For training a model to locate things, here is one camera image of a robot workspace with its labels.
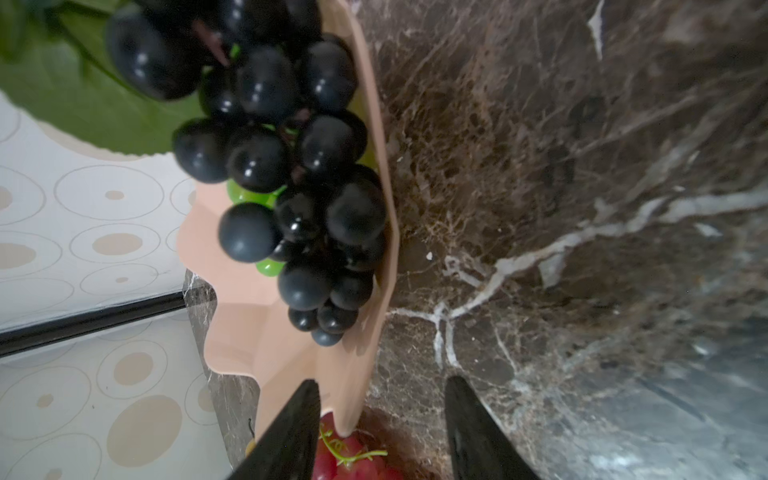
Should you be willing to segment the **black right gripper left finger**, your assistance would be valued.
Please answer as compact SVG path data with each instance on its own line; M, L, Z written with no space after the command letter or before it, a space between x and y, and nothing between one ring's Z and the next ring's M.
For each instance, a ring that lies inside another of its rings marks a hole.
M320 421L319 387L303 381L229 480L310 479Z

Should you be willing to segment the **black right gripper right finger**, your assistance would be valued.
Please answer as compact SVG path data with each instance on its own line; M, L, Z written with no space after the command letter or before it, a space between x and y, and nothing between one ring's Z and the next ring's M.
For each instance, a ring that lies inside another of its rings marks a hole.
M461 376L449 377L444 400L448 450L455 479L540 479L467 380Z

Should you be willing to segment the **red fake grape bunch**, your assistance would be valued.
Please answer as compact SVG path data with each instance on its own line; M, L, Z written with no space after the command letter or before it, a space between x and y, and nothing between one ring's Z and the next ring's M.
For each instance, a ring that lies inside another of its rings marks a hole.
M332 413L322 416L312 480L403 480L403 473L388 463L386 450L371 449L357 433L340 436Z

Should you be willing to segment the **green fake grape bunch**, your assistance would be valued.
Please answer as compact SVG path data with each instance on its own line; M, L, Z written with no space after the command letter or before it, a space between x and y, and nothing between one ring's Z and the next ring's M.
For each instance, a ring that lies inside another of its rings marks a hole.
M361 90L358 90L355 93L355 96L347 108L347 113L349 115L355 115L363 123L364 126L367 126L365 123L367 116L367 105L365 96ZM355 167L360 171L361 174L368 175L371 178L371 182L380 186L381 182L378 174L378 162L375 157L375 151L374 148L368 144L370 135L368 133L363 133L362 136L365 139L365 142L361 143L363 149L362 152L358 155L358 160L355 163ZM271 193L255 193L245 190L244 188L237 185L233 180L228 180L225 185L229 199L233 204L241 204L246 202L256 203L263 205L270 210L274 208L274 204L278 196L286 188L286 186L282 186L278 190L275 190ZM270 258L266 258L255 264L258 272L265 277L277 277L278 274L282 271L284 265L284 261L272 260Z

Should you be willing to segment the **black fake grape bunch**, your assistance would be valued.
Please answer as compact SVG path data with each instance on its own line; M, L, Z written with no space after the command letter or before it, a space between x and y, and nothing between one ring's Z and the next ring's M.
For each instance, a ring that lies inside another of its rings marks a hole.
M255 193L218 225L227 256L284 261L293 326L339 343L385 247L382 186L355 163L367 126L348 40L316 1L5 1L1 90L31 116L121 155L169 153L202 184Z

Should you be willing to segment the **black vertical frame post left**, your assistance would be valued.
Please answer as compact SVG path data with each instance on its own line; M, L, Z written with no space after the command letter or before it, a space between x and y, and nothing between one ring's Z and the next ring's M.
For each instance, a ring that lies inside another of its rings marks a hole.
M95 334L186 307L181 292L94 310L1 334L1 357Z

